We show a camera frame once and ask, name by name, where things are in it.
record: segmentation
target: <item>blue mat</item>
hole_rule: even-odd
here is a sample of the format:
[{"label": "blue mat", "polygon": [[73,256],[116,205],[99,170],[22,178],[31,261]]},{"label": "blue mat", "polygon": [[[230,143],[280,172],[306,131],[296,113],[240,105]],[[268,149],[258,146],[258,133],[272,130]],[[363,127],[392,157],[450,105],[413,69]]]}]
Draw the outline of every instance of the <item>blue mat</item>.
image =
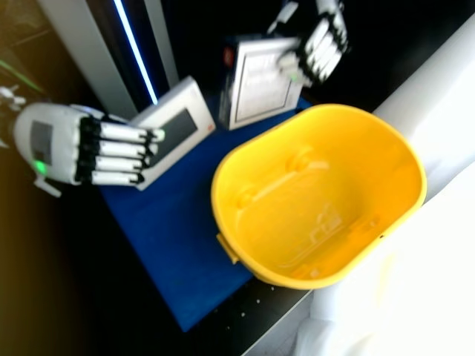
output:
[{"label": "blue mat", "polygon": [[[309,106],[301,99],[298,107]],[[235,131],[218,130],[143,192],[101,188],[183,331],[252,277],[240,263],[231,264],[216,240],[210,197],[214,171],[230,150],[293,115],[290,111]]]}]

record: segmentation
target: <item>green cable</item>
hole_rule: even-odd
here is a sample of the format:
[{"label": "green cable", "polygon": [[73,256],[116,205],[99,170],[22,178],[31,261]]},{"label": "green cable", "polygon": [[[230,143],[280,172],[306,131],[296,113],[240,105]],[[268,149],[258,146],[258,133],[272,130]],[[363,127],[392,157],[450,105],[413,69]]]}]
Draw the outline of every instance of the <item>green cable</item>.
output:
[{"label": "green cable", "polygon": [[28,85],[30,88],[36,90],[37,92],[44,94],[45,92],[38,86],[36,85],[32,80],[21,74],[20,72],[16,71],[15,68],[10,66],[8,63],[0,60],[0,67],[4,68],[5,70],[8,70],[10,73],[12,73],[16,78],[20,79],[22,82],[24,82],[26,85]]}]

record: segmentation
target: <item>yellow basket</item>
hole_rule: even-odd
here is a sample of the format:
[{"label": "yellow basket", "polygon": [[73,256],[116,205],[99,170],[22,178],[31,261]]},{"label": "yellow basket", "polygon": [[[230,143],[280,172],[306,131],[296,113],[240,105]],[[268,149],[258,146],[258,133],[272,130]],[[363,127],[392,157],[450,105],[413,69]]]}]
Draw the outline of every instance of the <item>yellow basket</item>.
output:
[{"label": "yellow basket", "polygon": [[419,206],[424,168],[378,117],[319,105],[229,153],[213,179],[217,238],[261,280],[338,282]]}]

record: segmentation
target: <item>bin handle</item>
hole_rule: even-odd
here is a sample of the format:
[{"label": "bin handle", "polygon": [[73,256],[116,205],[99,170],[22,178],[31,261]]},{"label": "bin handle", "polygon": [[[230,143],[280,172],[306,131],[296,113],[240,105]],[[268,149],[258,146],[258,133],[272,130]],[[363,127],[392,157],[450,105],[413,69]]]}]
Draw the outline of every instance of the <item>bin handle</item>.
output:
[{"label": "bin handle", "polygon": [[239,261],[239,257],[236,255],[236,253],[232,250],[231,246],[227,243],[226,239],[221,233],[218,233],[216,235],[217,240],[223,246],[224,251],[228,254],[229,259],[231,259],[231,262],[233,265],[235,265]]}]

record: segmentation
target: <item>robotic hand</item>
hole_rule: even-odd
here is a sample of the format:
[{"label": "robotic hand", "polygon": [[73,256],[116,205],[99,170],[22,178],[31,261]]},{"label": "robotic hand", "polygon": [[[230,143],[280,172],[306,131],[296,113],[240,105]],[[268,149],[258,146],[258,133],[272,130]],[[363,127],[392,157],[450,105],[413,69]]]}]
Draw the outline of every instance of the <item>robotic hand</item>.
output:
[{"label": "robotic hand", "polygon": [[165,139],[161,129],[128,126],[126,121],[79,105],[37,103],[18,116],[13,137],[36,172],[35,185],[59,197],[45,179],[80,185],[137,185],[141,171]]},{"label": "robotic hand", "polygon": [[[320,22],[310,27],[309,35],[302,37],[297,50],[284,54],[278,60],[282,73],[307,87],[314,82],[325,82],[348,51],[342,4],[338,0],[316,0],[316,6]],[[278,22],[286,23],[297,9],[297,3],[288,3],[268,33],[276,28]]]}]

